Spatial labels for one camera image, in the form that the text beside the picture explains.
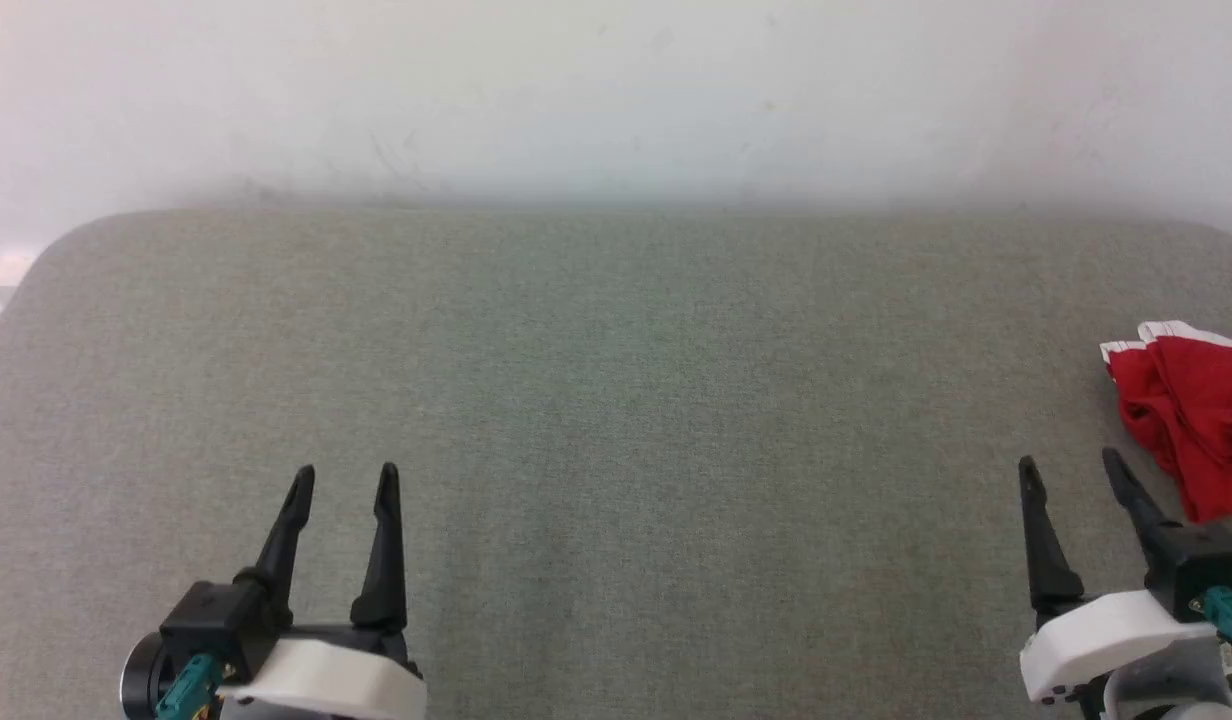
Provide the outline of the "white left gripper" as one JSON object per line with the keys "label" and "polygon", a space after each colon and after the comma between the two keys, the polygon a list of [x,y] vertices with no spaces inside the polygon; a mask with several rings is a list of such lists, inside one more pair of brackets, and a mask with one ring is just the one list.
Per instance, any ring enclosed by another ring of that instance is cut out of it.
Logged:
{"label": "white left gripper", "polygon": [[[233,583],[256,584],[274,628],[293,621],[293,566],[313,505],[315,468],[301,466],[270,526],[256,562]],[[356,628],[308,626],[278,639],[250,682],[219,690],[219,719],[424,719],[428,684],[410,660],[407,639],[407,575],[400,477],[393,462],[379,468],[375,492],[375,538],[363,588],[352,602]]]}

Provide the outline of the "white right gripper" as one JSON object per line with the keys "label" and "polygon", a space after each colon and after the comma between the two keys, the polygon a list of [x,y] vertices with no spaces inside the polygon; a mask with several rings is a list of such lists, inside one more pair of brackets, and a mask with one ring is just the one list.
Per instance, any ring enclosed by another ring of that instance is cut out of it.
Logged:
{"label": "white right gripper", "polygon": [[[1163,555],[1164,512],[1116,448],[1101,448],[1101,468],[1127,512],[1154,578]],[[1082,688],[1101,706],[1218,702],[1218,632],[1181,623],[1147,591],[1105,594],[1085,603],[1047,510],[1047,491],[1031,456],[1018,462],[1026,542],[1029,605],[1037,632],[1020,651],[1020,676],[1032,705],[1077,702]]]}

